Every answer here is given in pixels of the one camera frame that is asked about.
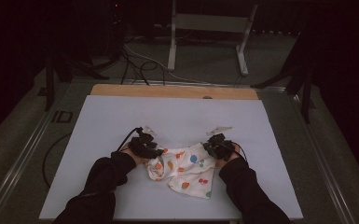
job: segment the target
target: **white table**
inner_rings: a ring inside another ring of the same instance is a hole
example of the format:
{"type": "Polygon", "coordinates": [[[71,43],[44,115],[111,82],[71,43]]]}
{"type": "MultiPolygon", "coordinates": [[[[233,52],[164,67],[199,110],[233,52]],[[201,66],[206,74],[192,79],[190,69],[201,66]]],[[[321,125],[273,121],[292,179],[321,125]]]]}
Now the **white table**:
{"type": "MultiPolygon", "coordinates": [[[[83,189],[92,164],[109,156],[131,129],[145,125],[158,133],[157,143],[170,148],[206,141],[206,132],[216,126],[233,126],[234,130],[225,136],[242,145],[262,189],[290,218],[302,218],[262,102],[187,98],[205,94],[228,98],[229,94],[223,92],[235,93],[238,97],[242,92],[242,97],[255,99],[253,90],[99,85],[91,94],[120,95],[124,91],[129,95],[142,92],[144,96],[169,92],[179,98],[88,96],[51,185],[41,219],[54,219],[68,200],[83,189]]],[[[213,180],[211,200],[174,192],[165,182],[149,179],[142,166],[131,171],[128,178],[129,182],[116,191],[117,220],[241,219],[241,213],[228,198],[225,185],[217,175],[213,180]]]]}

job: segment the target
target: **table leg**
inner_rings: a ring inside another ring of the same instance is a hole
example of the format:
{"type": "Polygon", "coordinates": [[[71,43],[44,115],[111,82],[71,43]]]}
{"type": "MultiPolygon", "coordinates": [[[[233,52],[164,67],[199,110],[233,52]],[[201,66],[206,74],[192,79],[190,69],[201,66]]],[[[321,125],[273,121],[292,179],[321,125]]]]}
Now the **table leg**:
{"type": "Polygon", "coordinates": [[[252,24],[255,18],[255,12],[257,11],[257,5],[252,7],[252,12],[249,15],[248,22],[246,23],[245,31],[243,33],[243,39],[240,45],[237,45],[237,56],[238,62],[240,64],[241,75],[247,77],[249,75],[248,66],[246,65],[245,56],[243,55],[243,50],[245,49],[246,42],[248,41],[249,35],[251,33],[252,24]]]}
{"type": "Polygon", "coordinates": [[[171,46],[170,55],[168,56],[168,70],[175,70],[176,60],[176,0],[173,0],[173,15],[172,15],[172,26],[171,26],[171,46]]]}

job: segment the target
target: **metal rail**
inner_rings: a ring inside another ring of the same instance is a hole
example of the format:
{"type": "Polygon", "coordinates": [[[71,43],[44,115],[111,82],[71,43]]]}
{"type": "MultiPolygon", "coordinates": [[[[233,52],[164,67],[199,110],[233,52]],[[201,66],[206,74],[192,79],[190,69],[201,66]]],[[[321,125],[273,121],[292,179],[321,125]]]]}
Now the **metal rail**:
{"type": "Polygon", "coordinates": [[[10,167],[7,175],[5,176],[1,186],[0,186],[0,212],[4,208],[11,192],[16,187],[17,182],[20,180],[22,172],[28,164],[28,161],[31,159],[34,154],[35,149],[43,136],[46,128],[48,127],[49,122],[53,116],[54,111],[57,108],[62,97],[66,94],[69,84],[62,83],[57,91],[57,100],[52,105],[48,112],[45,112],[42,118],[37,123],[33,133],[31,134],[28,142],[25,144],[24,148],[21,151],[20,156],[16,159],[13,165],[10,167]]]}
{"type": "Polygon", "coordinates": [[[327,190],[329,191],[333,204],[336,206],[338,216],[341,219],[342,224],[355,224],[356,221],[352,215],[349,206],[347,205],[347,202],[342,194],[341,188],[339,187],[339,184],[334,177],[327,160],[325,159],[321,146],[318,144],[318,141],[316,141],[314,128],[311,126],[311,124],[307,124],[301,115],[301,111],[299,108],[301,102],[298,99],[298,96],[294,96],[293,98],[291,98],[291,100],[293,108],[297,112],[297,117],[301,119],[300,123],[303,125],[306,135],[311,140],[311,146],[313,148],[316,163],[321,172],[322,178],[324,179],[324,183],[327,187],[327,190]]]}

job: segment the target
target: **printed fabric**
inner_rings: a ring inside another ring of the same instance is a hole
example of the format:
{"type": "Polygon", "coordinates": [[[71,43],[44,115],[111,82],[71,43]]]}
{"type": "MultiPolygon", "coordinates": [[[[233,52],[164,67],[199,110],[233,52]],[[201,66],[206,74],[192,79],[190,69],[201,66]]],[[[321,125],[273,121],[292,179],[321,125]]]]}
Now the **printed fabric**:
{"type": "Polygon", "coordinates": [[[201,143],[192,147],[168,149],[146,165],[151,179],[171,177],[168,186],[176,192],[211,198],[215,161],[201,143]]]}

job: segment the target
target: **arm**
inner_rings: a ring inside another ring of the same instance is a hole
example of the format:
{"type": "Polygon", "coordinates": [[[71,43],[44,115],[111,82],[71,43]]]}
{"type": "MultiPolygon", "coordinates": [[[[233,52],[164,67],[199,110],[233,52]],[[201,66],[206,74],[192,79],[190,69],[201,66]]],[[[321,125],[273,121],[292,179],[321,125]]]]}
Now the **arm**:
{"type": "Polygon", "coordinates": [[[287,215],[273,203],[257,183],[255,171],[242,158],[234,158],[220,171],[228,197],[242,212],[245,223],[288,224],[287,215]]]}
{"type": "Polygon", "coordinates": [[[83,191],[67,203],[53,223],[111,223],[116,207],[116,186],[127,183],[127,173],[145,161],[129,149],[97,160],[83,191]]]}

